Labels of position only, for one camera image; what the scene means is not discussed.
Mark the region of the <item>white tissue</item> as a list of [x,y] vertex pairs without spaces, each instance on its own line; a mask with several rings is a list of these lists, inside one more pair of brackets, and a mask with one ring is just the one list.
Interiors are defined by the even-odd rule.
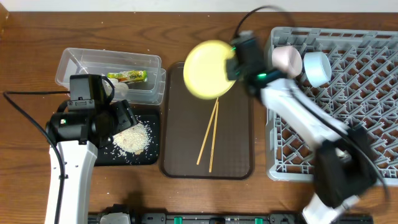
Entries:
[[[119,82],[118,79],[110,78],[109,80],[114,86],[114,100],[124,100],[129,87],[125,83]],[[106,80],[103,80],[103,86],[106,94],[110,95],[112,92],[111,85]]]

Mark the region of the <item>yellow plate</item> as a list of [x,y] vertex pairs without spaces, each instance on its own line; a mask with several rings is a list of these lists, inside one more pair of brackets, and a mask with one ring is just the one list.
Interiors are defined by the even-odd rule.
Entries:
[[207,40],[188,54],[183,80],[188,91],[203,100],[224,95],[235,83],[228,80],[226,61],[235,56],[232,46],[221,40]]

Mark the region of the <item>pile of white rice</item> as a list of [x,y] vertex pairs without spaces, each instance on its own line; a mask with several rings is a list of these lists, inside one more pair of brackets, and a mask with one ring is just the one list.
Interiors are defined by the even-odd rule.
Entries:
[[113,136],[113,143],[104,148],[105,155],[113,156],[113,159],[153,155],[153,152],[149,152],[150,145],[154,143],[150,136],[150,121],[142,121],[140,116],[138,118],[135,126]]

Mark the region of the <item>green orange snack wrapper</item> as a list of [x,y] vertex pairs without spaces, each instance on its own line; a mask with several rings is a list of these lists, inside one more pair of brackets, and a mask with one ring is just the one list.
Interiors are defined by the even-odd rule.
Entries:
[[122,83],[146,82],[147,72],[145,70],[131,70],[124,72],[108,73],[107,77],[117,79],[118,82]]

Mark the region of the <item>blue bowl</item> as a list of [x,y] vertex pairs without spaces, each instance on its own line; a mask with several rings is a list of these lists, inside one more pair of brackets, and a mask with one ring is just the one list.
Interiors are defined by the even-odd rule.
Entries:
[[331,80],[331,65],[323,52],[309,52],[304,55],[305,75],[313,87],[320,87]]

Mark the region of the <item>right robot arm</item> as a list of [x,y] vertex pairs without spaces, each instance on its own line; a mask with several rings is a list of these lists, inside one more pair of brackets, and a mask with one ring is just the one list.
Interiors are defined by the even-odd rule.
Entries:
[[275,111],[313,151],[315,193],[302,211],[303,219],[334,222],[379,178],[366,130],[333,118],[299,89],[294,78],[302,70],[302,58],[295,47],[274,49],[269,67],[251,31],[233,35],[231,45],[228,78],[241,81],[249,95]]

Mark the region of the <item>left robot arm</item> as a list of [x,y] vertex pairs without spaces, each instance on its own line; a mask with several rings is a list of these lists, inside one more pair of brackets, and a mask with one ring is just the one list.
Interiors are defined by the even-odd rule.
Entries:
[[70,99],[46,124],[51,178],[46,223],[86,223],[98,150],[137,124],[127,100],[114,101],[101,75],[72,75]]

